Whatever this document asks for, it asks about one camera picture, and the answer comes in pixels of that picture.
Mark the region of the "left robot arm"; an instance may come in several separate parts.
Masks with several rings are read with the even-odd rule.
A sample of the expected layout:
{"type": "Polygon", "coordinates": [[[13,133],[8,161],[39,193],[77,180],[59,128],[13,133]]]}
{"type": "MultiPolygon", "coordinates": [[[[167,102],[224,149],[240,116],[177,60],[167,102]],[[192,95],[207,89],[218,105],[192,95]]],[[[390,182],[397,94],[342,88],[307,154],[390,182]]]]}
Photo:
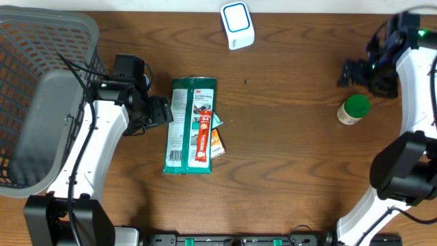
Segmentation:
{"type": "Polygon", "coordinates": [[[148,97],[133,82],[93,81],[71,152],[46,195],[29,196],[24,216],[33,245],[142,245],[141,231],[115,226],[102,194],[115,148],[134,124],[141,129],[172,122],[169,101],[148,97]]]}

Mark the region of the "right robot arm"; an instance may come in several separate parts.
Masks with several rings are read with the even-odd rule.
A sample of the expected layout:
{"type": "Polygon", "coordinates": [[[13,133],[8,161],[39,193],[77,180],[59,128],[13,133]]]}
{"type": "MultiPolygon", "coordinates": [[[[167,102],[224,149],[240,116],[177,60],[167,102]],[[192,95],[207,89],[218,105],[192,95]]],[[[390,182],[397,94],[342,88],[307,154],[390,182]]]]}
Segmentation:
{"type": "Polygon", "coordinates": [[[365,85],[373,95],[401,97],[399,137],[374,158],[370,187],[357,205],[337,220],[327,245],[370,245],[394,217],[419,219],[408,209],[436,199],[436,33],[418,27],[387,32],[383,43],[374,36],[368,59],[346,61],[339,79],[365,85]]]}

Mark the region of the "teal wet wipes packet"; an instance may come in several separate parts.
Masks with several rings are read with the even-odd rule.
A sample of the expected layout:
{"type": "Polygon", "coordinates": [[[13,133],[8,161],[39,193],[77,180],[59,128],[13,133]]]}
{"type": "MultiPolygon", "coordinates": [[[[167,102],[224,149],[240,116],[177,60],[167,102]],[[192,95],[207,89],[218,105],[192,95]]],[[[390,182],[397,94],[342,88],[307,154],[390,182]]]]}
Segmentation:
{"type": "Polygon", "coordinates": [[[220,119],[220,117],[216,114],[212,114],[212,128],[217,128],[218,126],[222,125],[223,121],[220,119]]]}

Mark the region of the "green lid white jar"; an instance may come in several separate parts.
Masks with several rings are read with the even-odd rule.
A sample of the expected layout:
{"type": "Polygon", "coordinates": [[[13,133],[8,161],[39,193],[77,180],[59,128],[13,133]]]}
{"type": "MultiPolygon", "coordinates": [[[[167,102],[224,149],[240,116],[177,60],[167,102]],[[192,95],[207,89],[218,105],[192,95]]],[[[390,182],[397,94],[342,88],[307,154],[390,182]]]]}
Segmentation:
{"type": "Polygon", "coordinates": [[[370,111],[370,101],[362,94],[349,97],[337,110],[338,120],[345,125],[356,124],[370,111]]]}

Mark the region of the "green white 3M package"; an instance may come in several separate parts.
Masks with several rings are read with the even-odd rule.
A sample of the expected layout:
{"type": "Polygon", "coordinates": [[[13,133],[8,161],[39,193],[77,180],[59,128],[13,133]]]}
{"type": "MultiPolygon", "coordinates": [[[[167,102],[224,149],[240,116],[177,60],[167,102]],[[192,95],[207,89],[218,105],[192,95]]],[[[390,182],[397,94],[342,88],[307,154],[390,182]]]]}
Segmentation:
{"type": "Polygon", "coordinates": [[[173,80],[171,111],[165,153],[164,174],[210,174],[211,134],[208,137],[205,163],[195,160],[201,111],[212,111],[216,96],[217,78],[183,77],[173,80]]]}

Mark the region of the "red Nescafe coffee sachet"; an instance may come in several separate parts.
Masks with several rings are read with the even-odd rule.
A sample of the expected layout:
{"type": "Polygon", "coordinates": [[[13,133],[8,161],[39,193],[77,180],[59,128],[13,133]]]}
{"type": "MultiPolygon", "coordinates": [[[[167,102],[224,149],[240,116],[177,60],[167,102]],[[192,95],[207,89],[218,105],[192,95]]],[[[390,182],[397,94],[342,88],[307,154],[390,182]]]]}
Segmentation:
{"type": "Polygon", "coordinates": [[[195,160],[202,163],[205,163],[207,161],[206,150],[208,147],[211,119],[212,111],[201,111],[195,160]]]}

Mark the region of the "small orange snack box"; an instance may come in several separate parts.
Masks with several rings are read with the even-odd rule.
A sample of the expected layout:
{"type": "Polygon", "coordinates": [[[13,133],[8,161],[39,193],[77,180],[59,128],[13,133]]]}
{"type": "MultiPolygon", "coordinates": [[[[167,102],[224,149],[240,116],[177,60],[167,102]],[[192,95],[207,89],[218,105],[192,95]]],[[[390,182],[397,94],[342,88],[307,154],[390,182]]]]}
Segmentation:
{"type": "Polygon", "coordinates": [[[216,158],[222,154],[225,154],[224,145],[221,141],[218,131],[213,129],[211,138],[211,158],[216,158]]]}

